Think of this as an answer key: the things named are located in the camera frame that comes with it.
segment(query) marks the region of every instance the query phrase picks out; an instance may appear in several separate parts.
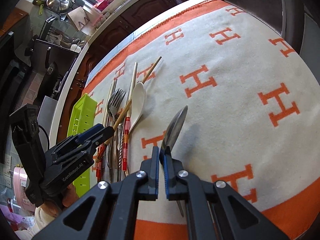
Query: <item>orange border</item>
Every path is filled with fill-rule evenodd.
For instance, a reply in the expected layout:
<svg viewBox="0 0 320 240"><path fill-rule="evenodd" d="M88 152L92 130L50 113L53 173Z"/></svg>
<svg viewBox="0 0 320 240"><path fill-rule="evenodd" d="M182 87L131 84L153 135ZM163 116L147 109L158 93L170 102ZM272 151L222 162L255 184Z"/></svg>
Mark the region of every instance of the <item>orange border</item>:
<svg viewBox="0 0 320 240"><path fill-rule="evenodd" d="M144 46L163 35L165 32L194 18L219 10L228 5L230 4L221 0L206 0L166 19L164 22L159 23L157 26L130 43L112 60L110 60L84 88L82 94L89 94L107 75L121 65L121 63L124 62L129 55L136 53L138 50L142 49Z"/></svg>
<svg viewBox="0 0 320 240"><path fill-rule="evenodd" d="M320 179L287 201L262 212L290 239L308 230L320 210ZM137 220L134 240L188 240L186 225Z"/></svg>

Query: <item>tablecloth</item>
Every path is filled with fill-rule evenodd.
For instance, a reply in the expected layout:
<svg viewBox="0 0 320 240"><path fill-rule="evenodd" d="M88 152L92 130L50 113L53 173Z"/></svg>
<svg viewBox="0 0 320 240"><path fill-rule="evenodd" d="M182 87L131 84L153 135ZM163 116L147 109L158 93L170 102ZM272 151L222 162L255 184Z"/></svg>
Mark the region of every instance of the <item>tablecloth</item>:
<svg viewBox="0 0 320 240"><path fill-rule="evenodd" d="M113 79L128 91L135 61L142 80L163 57L145 83L147 105L130 136L130 171L160 146L172 117L188 105L173 157L203 180L227 181L291 239L310 227L320 208L320 87L288 43L245 11L204 0L119 48L84 88L98 102L95 124ZM185 218L165 198L162 171L159 199L139 204L135 238L188 238Z"/></svg>

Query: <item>pink appliance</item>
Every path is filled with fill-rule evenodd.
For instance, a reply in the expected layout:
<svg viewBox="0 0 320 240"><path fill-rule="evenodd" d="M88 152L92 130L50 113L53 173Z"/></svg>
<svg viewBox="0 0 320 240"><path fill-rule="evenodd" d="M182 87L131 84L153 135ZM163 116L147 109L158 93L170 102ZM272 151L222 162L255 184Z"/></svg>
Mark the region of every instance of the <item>pink appliance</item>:
<svg viewBox="0 0 320 240"><path fill-rule="evenodd" d="M26 186L27 186L27 174L24 168L15 167L13 171L13 190L16 196L16 201L22 208L34 212L36 210L36 205L32 204L26 196Z"/></svg>

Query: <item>green plastic tray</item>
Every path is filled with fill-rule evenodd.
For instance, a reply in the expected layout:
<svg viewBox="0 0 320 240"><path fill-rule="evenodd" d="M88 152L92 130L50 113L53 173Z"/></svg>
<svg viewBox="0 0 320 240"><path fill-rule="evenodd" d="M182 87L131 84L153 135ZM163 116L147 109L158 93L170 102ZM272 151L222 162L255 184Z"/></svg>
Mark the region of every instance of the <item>green plastic tray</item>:
<svg viewBox="0 0 320 240"><path fill-rule="evenodd" d="M84 94L73 106L67 136L82 133L93 126L97 102ZM74 182L79 197L90 189L90 168L82 173Z"/></svg>

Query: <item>metal screw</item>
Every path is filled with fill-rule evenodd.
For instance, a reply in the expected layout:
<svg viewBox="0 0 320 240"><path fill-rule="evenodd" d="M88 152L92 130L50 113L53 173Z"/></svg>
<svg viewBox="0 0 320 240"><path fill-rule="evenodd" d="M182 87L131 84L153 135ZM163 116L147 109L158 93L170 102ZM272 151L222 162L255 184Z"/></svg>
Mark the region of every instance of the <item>metal screw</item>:
<svg viewBox="0 0 320 240"><path fill-rule="evenodd" d="M179 175L179 177L184 178L184 177L188 176L189 173L187 171L182 170L182 171L178 172L178 175Z"/></svg>
<svg viewBox="0 0 320 240"><path fill-rule="evenodd" d="M222 181L222 180L218 180L218 181L216 182L216 186L217 186L218 188L224 188L226 185L227 185L227 184L226 184L224 181Z"/></svg>
<svg viewBox="0 0 320 240"><path fill-rule="evenodd" d="M108 187L108 183L105 182L105 181L100 181L100 182L98 183L98 188L99 188L99 189L105 189L105 188L107 188L107 187Z"/></svg>
<svg viewBox="0 0 320 240"><path fill-rule="evenodd" d="M136 172L136 176L138 178L143 178L144 176L146 176L147 174L145 173L145 171L137 171Z"/></svg>

